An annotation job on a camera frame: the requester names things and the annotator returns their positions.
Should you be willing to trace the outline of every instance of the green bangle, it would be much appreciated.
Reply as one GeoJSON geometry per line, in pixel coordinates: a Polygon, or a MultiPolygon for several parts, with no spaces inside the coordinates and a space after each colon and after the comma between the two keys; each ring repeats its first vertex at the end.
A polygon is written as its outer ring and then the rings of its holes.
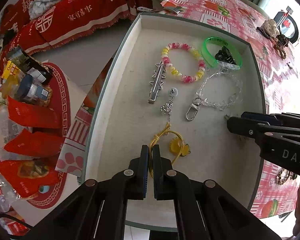
{"type": "Polygon", "coordinates": [[[206,62],[211,67],[216,67],[216,66],[220,65],[222,67],[227,67],[227,68],[230,68],[230,69],[233,69],[233,70],[239,70],[241,68],[241,65],[242,65],[242,59],[241,59],[241,56],[240,56],[239,52],[237,51],[237,49],[234,46],[232,46],[228,41],[226,41],[222,38],[219,38],[219,37],[209,37],[209,38],[207,38],[202,44],[201,54],[202,54],[203,58],[206,60],[206,62]],[[216,60],[215,57],[213,57],[207,49],[207,44],[208,43],[216,44],[216,45],[219,45],[221,47],[226,46],[227,49],[229,49],[229,51],[231,52],[232,56],[234,57],[234,60],[237,63],[237,65],[216,60]]]}

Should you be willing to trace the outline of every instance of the blue jar lid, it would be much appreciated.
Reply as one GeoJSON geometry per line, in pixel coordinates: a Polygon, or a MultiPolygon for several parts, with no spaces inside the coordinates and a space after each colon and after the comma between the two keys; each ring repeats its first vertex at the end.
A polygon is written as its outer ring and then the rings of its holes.
{"type": "Polygon", "coordinates": [[[32,82],[33,82],[33,76],[26,74],[21,80],[21,83],[16,93],[16,97],[19,99],[25,98],[26,95],[29,93],[32,82]]]}

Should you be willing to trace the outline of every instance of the yellow charm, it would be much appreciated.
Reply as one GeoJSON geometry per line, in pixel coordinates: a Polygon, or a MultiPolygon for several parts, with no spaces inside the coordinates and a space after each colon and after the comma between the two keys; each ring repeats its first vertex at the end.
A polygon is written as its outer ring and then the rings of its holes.
{"type": "MultiPolygon", "coordinates": [[[[174,155],[177,155],[180,152],[180,149],[181,149],[180,139],[178,137],[173,138],[169,143],[170,152],[173,153],[174,155]]],[[[186,144],[183,147],[183,151],[181,153],[181,156],[186,156],[189,153],[191,153],[190,152],[190,146],[188,144],[186,144]]]]}

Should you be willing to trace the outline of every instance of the pink and yellow bracelet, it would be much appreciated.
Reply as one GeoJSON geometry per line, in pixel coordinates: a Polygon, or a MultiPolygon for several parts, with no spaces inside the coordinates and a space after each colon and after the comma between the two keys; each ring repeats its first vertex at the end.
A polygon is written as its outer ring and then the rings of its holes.
{"type": "Polygon", "coordinates": [[[161,57],[162,57],[162,62],[166,66],[166,71],[170,72],[178,80],[180,80],[184,83],[192,83],[192,82],[198,81],[199,79],[201,79],[203,77],[203,74],[205,71],[204,60],[200,56],[199,52],[196,49],[189,46],[188,44],[183,44],[183,43],[178,43],[178,42],[177,43],[169,43],[168,46],[163,48],[161,57]],[[172,63],[168,57],[168,52],[171,49],[183,49],[183,50],[187,50],[190,53],[192,53],[192,55],[198,60],[198,64],[199,64],[199,71],[196,73],[195,76],[183,75],[181,72],[176,70],[176,68],[172,65],[172,63]]]}

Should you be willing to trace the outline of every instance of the tile floor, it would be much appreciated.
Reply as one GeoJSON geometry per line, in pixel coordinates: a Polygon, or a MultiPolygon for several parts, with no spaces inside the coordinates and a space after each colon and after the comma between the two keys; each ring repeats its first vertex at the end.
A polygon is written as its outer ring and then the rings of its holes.
{"type": "MultiPolygon", "coordinates": [[[[280,237],[292,236],[292,230],[296,222],[294,212],[292,212],[283,222],[279,216],[269,217],[261,219],[261,221],[267,225],[272,231],[274,231],[280,237]]],[[[125,226],[124,228],[124,240],[148,240],[150,230],[135,228],[131,226],[125,226]]]]}
{"type": "Polygon", "coordinates": [[[123,240],[148,240],[150,230],[135,228],[131,226],[124,227],[124,238],[123,240]]]}
{"type": "Polygon", "coordinates": [[[56,64],[87,93],[120,46],[130,25],[130,20],[120,20],[110,28],[98,29],[90,36],[56,49],[36,53],[34,57],[39,61],[48,59],[56,64]]]}

